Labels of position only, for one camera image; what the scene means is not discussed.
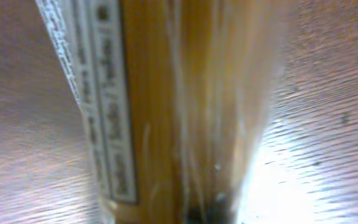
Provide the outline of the red snack bar packet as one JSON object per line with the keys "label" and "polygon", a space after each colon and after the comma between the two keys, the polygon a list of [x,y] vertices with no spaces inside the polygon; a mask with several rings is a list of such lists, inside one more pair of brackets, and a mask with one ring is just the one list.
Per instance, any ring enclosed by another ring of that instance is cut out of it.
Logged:
{"label": "red snack bar packet", "polygon": [[293,1],[37,1],[103,223],[240,223]]}

